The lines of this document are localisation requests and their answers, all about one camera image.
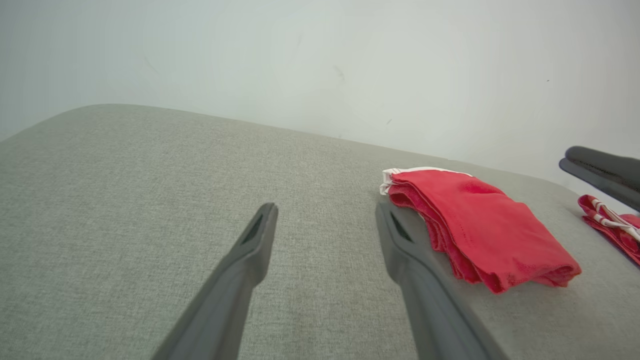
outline folded cloth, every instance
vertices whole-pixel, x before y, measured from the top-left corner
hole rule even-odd
[[[578,263],[521,202],[469,174],[440,168],[383,171],[381,193],[426,222],[453,274],[502,293],[526,281],[566,287]]]
[[[603,233],[614,246],[640,265],[639,217],[631,214],[618,215],[591,195],[581,196],[578,204],[586,214],[582,219],[587,224]]]

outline gray couch cushion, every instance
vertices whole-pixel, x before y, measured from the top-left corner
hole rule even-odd
[[[146,359],[260,204],[280,218],[241,359],[412,359],[374,221],[381,170],[468,172],[580,263],[568,288],[457,288],[513,359],[637,357],[640,273],[577,195],[509,172],[247,122],[79,108],[0,143],[0,358]],[[446,260],[439,257],[443,264]]]

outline red fabric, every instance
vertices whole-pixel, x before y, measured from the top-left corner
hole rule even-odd
[[[502,293],[529,280],[565,287],[582,272],[525,204],[494,186],[438,170],[403,172],[392,180],[390,200],[422,215],[431,247],[447,253],[458,279]]]
[[[604,236],[607,237],[610,243],[612,243],[615,247],[619,248],[620,250],[624,251],[633,262],[640,265],[640,249],[638,246],[638,242],[626,231],[624,231],[619,227],[612,228],[612,227],[604,226],[602,224],[604,222],[602,219],[610,220],[613,222],[617,222],[617,221],[615,218],[611,216],[611,214],[607,213],[607,211],[605,210],[607,207],[604,205],[600,206],[600,209],[596,211],[594,200],[596,203],[599,202],[598,199],[596,199],[591,195],[583,195],[578,199],[578,205],[580,205],[580,207],[582,208],[582,210],[584,210],[586,214],[585,216],[582,217],[582,219],[587,224],[589,224],[589,226],[591,226],[592,228],[604,234]],[[598,220],[596,215],[600,215],[602,218]],[[640,228],[639,217],[631,214],[623,214],[618,216],[620,216],[622,219],[624,219],[624,221],[628,222],[635,228]]]

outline upholstered surface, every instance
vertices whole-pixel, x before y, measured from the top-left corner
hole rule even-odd
[[[640,272],[577,194],[457,161],[161,108],[72,110],[0,142],[0,358],[147,359],[263,202],[280,208],[241,359],[414,359],[374,219],[381,170],[444,167],[526,203],[568,288],[451,277],[513,359],[637,357]]]

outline white stripe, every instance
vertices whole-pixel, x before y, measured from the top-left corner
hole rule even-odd
[[[594,205],[594,207],[596,208],[596,211],[598,211],[601,206],[604,206],[603,208],[604,212],[615,221],[608,220],[607,218],[603,217],[598,213],[593,215],[593,220],[596,220],[597,222],[601,223],[606,227],[611,227],[611,228],[617,227],[619,229],[622,229],[625,233],[631,235],[631,237],[635,239],[635,241],[640,242],[640,230],[635,226],[633,226],[633,224],[630,224],[625,219],[621,218],[615,211],[609,209],[605,204],[600,202],[598,199],[593,199],[591,201],[591,204]]]
[[[401,172],[412,172],[412,171],[421,171],[421,170],[438,170],[438,171],[446,171],[446,172],[455,172],[456,174],[465,174],[473,177],[466,172],[457,172],[453,170],[447,170],[445,168],[439,167],[414,167],[414,168],[388,168],[386,170],[382,170],[382,185],[380,185],[380,195],[389,194],[389,188],[393,185],[393,181],[391,180],[392,174],[400,174]]]

